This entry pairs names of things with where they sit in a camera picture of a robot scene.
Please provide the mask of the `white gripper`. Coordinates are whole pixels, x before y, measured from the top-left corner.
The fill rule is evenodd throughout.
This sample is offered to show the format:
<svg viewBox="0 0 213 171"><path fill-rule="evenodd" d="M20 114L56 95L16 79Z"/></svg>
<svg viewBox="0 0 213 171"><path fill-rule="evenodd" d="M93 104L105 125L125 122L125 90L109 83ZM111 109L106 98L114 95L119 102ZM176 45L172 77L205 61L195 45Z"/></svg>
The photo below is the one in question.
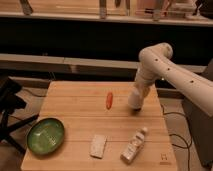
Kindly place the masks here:
<svg viewBox="0 0 213 171"><path fill-rule="evenodd" d="M134 87L128 98L128 105L133 110L140 110L149 91L149 87L142 87L141 89Z"/></svg>

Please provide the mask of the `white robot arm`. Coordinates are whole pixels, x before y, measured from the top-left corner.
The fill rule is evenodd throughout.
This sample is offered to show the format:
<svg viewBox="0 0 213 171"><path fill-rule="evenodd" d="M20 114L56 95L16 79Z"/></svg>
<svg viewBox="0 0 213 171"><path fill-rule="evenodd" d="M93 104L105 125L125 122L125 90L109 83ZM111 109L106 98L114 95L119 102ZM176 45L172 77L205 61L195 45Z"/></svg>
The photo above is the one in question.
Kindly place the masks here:
<svg viewBox="0 0 213 171"><path fill-rule="evenodd" d="M142 49L134 87L128 98L129 106L142 107L150 87L157 78L164 78L207 115L213 117L213 82L170 61L173 49L168 43L159 43Z"/></svg>

